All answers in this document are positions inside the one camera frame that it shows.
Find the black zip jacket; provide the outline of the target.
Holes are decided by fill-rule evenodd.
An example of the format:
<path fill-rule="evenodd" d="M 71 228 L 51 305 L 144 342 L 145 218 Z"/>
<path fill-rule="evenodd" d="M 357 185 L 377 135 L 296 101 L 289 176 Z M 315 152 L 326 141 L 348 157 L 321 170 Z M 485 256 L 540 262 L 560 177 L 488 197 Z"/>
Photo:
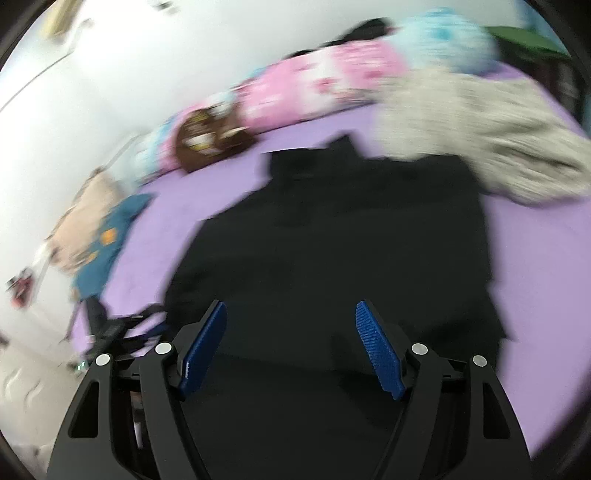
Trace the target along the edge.
<path fill-rule="evenodd" d="M 190 430 L 214 479 L 367 479 L 400 407 L 356 304 L 441 356 L 499 355 L 479 186 L 458 157 L 367 158 L 346 136 L 269 167 L 266 186 L 200 227 L 164 295 L 171 320 L 228 308 Z"/>

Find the blue pillow with orange dots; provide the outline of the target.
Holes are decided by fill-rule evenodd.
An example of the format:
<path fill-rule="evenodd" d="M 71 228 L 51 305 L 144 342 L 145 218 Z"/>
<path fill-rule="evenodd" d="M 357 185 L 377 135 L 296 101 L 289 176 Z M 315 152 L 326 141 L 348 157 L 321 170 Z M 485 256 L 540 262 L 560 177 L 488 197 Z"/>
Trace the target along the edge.
<path fill-rule="evenodd" d="M 77 301 L 102 294 L 132 223 L 153 198 L 154 195 L 150 193 L 131 195 L 107 215 L 84 254 L 82 266 L 75 276 L 73 294 Z"/>

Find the beige pillow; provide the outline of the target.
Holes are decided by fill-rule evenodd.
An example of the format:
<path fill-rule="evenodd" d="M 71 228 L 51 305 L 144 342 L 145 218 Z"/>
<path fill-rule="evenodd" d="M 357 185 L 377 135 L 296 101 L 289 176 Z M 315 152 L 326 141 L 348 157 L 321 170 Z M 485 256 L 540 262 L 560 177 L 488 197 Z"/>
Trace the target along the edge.
<path fill-rule="evenodd" d="M 123 191 L 109 172 L 94 170 L 47 238 L 51 264 L 73 276 L 104 219 L 123 199 Z"/>

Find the red and black small device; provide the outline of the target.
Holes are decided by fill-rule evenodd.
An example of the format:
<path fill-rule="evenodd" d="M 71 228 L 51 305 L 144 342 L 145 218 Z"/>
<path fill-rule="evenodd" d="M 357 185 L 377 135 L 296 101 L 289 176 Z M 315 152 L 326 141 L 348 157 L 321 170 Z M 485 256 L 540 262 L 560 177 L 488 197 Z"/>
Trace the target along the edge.
<path fill-rule="evenodd" d="M 25 308 L 33 291 L 34 276 L 26 271 L 11 278 L 7 282 L 7 292 L 11 295 L 13 306 L 17 309 Z"/>

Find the purple fleece bed sheet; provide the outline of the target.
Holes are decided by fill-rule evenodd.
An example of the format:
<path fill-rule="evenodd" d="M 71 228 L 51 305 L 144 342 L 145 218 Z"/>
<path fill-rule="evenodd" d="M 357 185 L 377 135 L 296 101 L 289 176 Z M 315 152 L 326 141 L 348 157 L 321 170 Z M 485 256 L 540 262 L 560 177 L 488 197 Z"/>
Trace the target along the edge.
<path fill-rule="evenodd" d="M 133 222 L 102 299 L 127 315 L 160 300 L 189 239 L 205 219 L 266 183 L 270 151 L 322 145 L 352 133 L 368 156 L 373 106 L 291 125 L 263 135 L 235 159 L 150 182 L 154 198 Z M 492 295 L 509 332 L 500 373 L 528 449 L 538 454 L 590 390 L 590 204 L 528 207 L 484 200 L 491 231 Z"/>

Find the brown printed garment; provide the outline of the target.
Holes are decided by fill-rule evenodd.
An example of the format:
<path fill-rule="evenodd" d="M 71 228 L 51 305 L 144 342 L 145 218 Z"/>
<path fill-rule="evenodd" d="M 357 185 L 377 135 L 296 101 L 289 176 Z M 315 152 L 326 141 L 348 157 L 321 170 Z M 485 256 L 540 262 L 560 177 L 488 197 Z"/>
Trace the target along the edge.
<path fill-rule="evenodd" d="M 185 173 L 193 173 L 245 152 L 256 136 L 238 118 L 235 106 L 193 110 L 177 131 L 174 154 Z"/>

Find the grey fuzzy blanket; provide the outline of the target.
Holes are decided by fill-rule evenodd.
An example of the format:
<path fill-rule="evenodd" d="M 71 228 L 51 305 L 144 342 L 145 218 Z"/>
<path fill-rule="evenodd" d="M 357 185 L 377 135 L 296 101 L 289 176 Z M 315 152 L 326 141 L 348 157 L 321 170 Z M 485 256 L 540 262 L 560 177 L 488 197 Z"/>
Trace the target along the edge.
<path fill-rule="evenodd" d="M 411 70 L 383 79 L 377 102 L 376 138 L 389 157 L 460 156 L 486 190 L 525 204 L 590 192 L 589 139 L 530 79 Z"/>

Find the pink floral rolled duvet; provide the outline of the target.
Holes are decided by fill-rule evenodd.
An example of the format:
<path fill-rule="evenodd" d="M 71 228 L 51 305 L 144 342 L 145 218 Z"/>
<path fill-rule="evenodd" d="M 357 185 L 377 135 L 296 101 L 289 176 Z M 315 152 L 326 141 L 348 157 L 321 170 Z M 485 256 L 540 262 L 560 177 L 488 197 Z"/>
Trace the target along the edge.
<path fill-rule="evenodd" d="M 442 64 L 456 73 L 486 75 L 498 61 L 493 36 L 450 8 L 436 8 L 397 23 L 398 29 L 367 41 L 321 48 L 257 69 L 231 88 L 169 117 L 143 136 L 132 160 L 132 178 L 145 184 L 179 169 L 176 134 L 197 109 L 235 106 L 254 136 L 356 108 L 372 101 L 385 77 Z"/>

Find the black garment on duvet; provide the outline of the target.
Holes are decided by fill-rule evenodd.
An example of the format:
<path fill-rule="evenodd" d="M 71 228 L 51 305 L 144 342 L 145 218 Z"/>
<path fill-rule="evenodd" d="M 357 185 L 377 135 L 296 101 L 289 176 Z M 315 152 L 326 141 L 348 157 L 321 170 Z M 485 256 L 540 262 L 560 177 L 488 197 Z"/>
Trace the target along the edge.
<path fill-rule="evenodd" d="M 348 42 L 374 40 L 388 34 L 392 34 L 397 29 L 398 25 L 394 24 L 387 18 L 370 19 L 356 25 L 352 29 L 349 29 L 346 31 L 346 33 L 340 35 L 339 37 L 332 39 L 329 42 L 322 43 L 317 48 L 298 50 L 297 52 L 290 53 L 286 56 L 286 59 L 303 56 L 321 48 L 338 46 Z"/>

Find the green cloth on rack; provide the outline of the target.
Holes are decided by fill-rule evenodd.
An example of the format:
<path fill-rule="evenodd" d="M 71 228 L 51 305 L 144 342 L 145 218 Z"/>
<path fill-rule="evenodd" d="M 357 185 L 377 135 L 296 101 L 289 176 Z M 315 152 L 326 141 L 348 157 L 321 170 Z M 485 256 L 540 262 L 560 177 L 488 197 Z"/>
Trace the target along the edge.
<path fill-rule="evenodd" d="M 511 26 L 489 26 L 486 30 L 506 49 L 541 57 L 570 58 L 567 50 L 531 30 Z"/>

